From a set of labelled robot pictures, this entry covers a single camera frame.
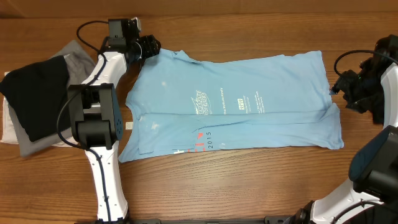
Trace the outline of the light blue printed t-shirt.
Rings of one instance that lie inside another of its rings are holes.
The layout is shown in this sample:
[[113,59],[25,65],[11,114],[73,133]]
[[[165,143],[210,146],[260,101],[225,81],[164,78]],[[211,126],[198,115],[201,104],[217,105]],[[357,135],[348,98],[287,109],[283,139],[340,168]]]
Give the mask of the light blue printed t-shirt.
[[119,160],[255,147],[344,146],[322,53],[225,63],[161,50],[126,98],[134,120]]

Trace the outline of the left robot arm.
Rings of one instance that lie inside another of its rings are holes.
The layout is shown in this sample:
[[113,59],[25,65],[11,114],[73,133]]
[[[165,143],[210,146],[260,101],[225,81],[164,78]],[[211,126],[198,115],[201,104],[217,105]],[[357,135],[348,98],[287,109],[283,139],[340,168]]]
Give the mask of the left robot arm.
[[109,19],[106,24],[109,34],[97,50],[98,62],[86,80],[68,87],[64,108],[70,115],[74,147],[84,150],[93,173],[95,222],[130,223],[117,158],[123,120],[116,87],[131,64],[158,55],[161,44],[153,35],[140,35],[136,17]]

